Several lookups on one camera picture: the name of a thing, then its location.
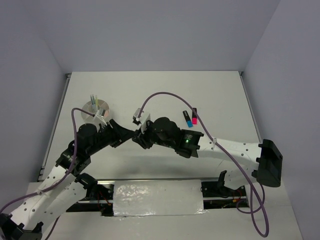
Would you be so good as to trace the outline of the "green clear pen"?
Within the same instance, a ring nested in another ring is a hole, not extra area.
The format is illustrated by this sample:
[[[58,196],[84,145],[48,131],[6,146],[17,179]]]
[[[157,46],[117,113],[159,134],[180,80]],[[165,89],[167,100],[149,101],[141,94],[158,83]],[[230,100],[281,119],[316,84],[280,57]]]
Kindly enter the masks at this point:
[[[95,97],[93,94],[90,95],[90,101],[91,101],[92,111],[95,112],[96,111],[96,102],[95,102]]]

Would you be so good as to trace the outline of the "yellow clear pen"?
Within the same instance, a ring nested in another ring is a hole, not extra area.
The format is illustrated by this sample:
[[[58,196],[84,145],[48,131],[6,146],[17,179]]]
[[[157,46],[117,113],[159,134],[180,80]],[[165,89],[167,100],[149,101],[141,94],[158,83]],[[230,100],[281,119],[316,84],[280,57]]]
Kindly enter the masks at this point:
[[[100,109],[98,95],[95,95],[95,107],[96,111]]]

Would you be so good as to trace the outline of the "blue capped black highlighter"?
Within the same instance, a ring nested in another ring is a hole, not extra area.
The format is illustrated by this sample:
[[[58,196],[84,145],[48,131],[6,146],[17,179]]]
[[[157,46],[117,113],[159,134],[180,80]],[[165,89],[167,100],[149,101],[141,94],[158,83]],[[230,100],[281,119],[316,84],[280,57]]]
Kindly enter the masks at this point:
[[[185,122],[186,122],[187,126],[189,128],[192,128],[193,127],[193,123],[192,123],[192,120],[191,120],[188,112],[186,110],[184,110],[182,113],[183,113],[183,116],[184,116],[184,119],[185,119]]]

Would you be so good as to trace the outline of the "pink capped black highlighter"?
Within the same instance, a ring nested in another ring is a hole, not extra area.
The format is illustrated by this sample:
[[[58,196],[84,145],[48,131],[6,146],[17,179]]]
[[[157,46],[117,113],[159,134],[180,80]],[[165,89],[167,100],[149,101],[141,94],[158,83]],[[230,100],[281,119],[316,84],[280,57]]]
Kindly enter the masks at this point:
[[[192,124],[197,125],[198,124],[198,117],[197,117],[197,108],[193,108],[192,111]]]

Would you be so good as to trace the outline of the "blue clear pen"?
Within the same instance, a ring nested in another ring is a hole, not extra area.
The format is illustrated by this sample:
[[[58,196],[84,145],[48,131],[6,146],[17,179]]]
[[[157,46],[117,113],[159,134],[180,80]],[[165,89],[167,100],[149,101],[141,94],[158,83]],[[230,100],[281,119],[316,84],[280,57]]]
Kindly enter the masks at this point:
[[[97,111],[96,99],[95,99],[95,96],[93,94],[91,95],[91,106],[92,106],[92,111],[96,112]]]

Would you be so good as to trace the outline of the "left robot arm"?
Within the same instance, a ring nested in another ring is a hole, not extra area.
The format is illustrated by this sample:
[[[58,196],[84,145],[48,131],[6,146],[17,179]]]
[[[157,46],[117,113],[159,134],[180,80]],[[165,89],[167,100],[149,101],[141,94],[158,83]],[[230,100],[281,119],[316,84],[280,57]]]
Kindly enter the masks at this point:
[[[21,205],[11,213],[0,214],[0,236],[4,240],[40,240],[73,204],[97,196],[97,180],[84,173],[91,156],[108,146],[116,148],[133,136],[134,131],[114,120],[99,129],[91,123],[81,125],[37,190],[20,197]]]

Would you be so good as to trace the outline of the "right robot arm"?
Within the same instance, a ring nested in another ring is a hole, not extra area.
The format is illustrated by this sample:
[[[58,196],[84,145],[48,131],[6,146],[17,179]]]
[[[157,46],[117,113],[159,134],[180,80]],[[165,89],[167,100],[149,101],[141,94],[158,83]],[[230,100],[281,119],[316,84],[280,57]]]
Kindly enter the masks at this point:
[[[213,138],[199,131],[181,129],[167,117],[151,121],[135,117],[139,126],[133,141],[144,149],[153,145],[170,148],[184,158],[213,158],[236,164],[234,170],[222,170],[217,184],[218,192],[230,195],[247,180],[266,187],[281,186],[283,155],[271,140],[245,143]]]

